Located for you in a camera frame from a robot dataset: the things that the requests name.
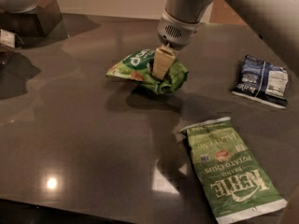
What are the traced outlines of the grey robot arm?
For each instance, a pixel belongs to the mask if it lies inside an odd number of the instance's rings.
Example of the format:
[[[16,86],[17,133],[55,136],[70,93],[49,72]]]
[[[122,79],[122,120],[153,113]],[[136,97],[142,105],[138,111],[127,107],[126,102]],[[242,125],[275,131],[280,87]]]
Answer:
[[[179,51],[191,43],[214,0],[167,0],[158,25],[161,43]],[[299,76],[299,0],[224,0]]]

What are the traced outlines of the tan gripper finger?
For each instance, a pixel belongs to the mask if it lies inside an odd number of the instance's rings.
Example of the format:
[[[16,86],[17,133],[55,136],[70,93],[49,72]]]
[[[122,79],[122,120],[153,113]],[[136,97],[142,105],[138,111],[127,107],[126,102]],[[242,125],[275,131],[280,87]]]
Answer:
[[[169,47],[161,46],[157,48],[154,55],[152,75],[163,80],[175,59],[175,53]]]

